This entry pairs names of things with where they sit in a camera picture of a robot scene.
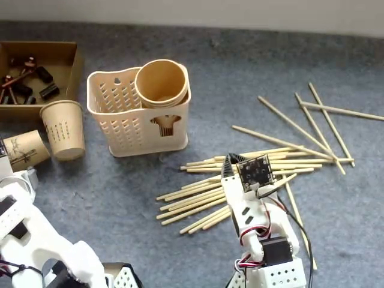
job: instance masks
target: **floor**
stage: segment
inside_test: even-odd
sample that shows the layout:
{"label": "floor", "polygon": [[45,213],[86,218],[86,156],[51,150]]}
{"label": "floor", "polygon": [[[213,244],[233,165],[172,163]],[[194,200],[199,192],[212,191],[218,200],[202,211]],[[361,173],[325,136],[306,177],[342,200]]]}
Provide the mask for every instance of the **floor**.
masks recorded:
{"label": "floor", "polygon": [[[224,287],[242,249],[227,220],[207,232],[179,236],[179,230],[207,211],[162,227],[155,216],[159,194],[203,179],[178,167],[228,152],[275,148],[231,129],[254,129],[316,148],[271,113],[262,95],[314,134],[293,96],[314,102],[312,81],[323,102],[384,115],[384,41],[359,37],[289,34],[230,29],[168,28],[70,23],[0,23],[0,40],[76,41],[85,67],[79,93],[84,112],[86,156],[37,167],[35,204],[57,231],[91,245],[104,262],[130,262],[145,287]],[[102,132],[86,111],[86,78],[170,58],[189,70],[187,148],[179,152],[113,158]],[[331,147],[344,154],[323,116],[313,112]],[[313,242],[318,271],[314,286],[384,287],[382,171],[384,125],[380,121],[332,115],[356,167],[345,165],[297,177],[292,190]],[[3,137],[39,128],[1,124]],[[286,192],[280,191],[286,199]],[[308,269],[304,248],[299,254]],[[10,287],[0,278],[2,287]]]}

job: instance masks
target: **tipped-over paper cup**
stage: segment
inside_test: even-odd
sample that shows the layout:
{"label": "tipped-over paper cup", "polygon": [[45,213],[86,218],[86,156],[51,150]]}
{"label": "tipped-over paper cup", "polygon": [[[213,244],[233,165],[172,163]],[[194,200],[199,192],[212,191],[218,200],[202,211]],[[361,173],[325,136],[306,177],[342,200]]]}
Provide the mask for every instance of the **tipped-over paper cup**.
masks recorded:
{"label": "tipped-over paper cup", "polygon": [[54,156],[60,161],[73,160],[85,152],[82,108],[78,102],[52,102],[40,110]]}
{"label": "tipped-over paper cup", "polygon": [[13,172],[35,166],[50,158],[37,130],[4,139]]}
{"label": "tipped-over paper cup", "polygon": [[184,70],[175,61],[159,59],[145,64],[136,74],[135,87],[147,108],[168,108],[179,104],[188,91]]}

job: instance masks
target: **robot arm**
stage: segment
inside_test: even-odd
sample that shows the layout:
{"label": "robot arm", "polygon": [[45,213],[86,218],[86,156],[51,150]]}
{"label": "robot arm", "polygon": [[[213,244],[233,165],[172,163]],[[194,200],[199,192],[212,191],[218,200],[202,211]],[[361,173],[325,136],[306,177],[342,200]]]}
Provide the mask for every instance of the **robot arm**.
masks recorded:
{"label": "robot arm", "polygon": [[239,173],[225,171],[224,164],[221,184],[240,244],[246,249],[235,262],[237,272],[227,287],[304,288],[304,268],[296,256],[299,241],[276,199],[268,157],[245,160],[230,154],[227,160],[228,167],[237,164]]}
{"label": "robot arm", "polygon": [[[60,236],[33,205],[33,192],[28,193],[28,184],[18,181],[19,177],[1,183],[0,254],[6,262],[22,263],[36,270],[24,269],[14,274],[13,286],[43,287],[42,275],[37,270],[42,270],[47,260],[57,259],[76,281],[90,288],[106,288],[104,268],[93,249],[83,241],[72,244]],[[6,265],[6,269],[14,273],[18,267]]]}
{"label": "robot arm", "polygon": [[[141,288],[127,263],[108,263],[108,273],[85,242],[72,244],[59,235],[33,205],[38,179],[34,169],[13,173],[0,137],[0,276],[15,288]],[[58,262],[45,276],[49,259]]]}

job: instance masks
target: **cardboard box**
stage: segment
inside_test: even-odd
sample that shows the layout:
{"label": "cardboard box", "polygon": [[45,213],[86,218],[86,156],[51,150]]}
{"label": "cardboard box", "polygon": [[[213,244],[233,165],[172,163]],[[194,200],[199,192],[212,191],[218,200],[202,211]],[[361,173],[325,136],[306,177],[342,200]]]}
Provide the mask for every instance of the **cardboard box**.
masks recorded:
{"label": "cardboard box", "polygon": [[[21,81],[31,87],[36,98],[34,105],[0,105],[0,121],[38,121],[39,111],[44,105],[58,100],[75,100],[80,85],[83,59],[72,42],[0,42],[0,77],[19,75],[22,67],[11,67],[11,58],[34,56],[38,66],[43,66],[52,76],[53,82],[60,89],[60,94],[48,101],[43,101],[39,92],[48,85],[35,74]],[[24,97],[17,96],[19,103]]]}

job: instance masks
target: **plastic basket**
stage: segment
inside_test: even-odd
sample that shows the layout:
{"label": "plastic basket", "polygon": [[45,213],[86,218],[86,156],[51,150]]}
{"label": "plastic basket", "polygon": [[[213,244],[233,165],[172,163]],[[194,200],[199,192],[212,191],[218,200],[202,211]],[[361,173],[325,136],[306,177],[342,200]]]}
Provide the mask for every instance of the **plastic basket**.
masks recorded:
{"label": "plastic basket", "polygon": [[[171,108],[143,109],[134,79],[140,67],[122,71],[96,71],[87,79],[87,108],[103,131],[115,157],[180,150],[188,144],[187,125],[191,89]],[[173,128],[163,128],[156,118],[175,116]]]}

